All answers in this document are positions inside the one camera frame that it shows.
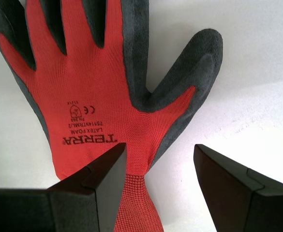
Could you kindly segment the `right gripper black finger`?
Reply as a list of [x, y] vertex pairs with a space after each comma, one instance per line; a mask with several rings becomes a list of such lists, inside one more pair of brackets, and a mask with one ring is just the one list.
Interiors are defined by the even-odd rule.
[[283, 183], [194, 147], [198, 183], [218, 232], [283, 232]]
[[48, 189], [0, 188], [0, 232], [111, 232], [125, 183], [119, 143]]

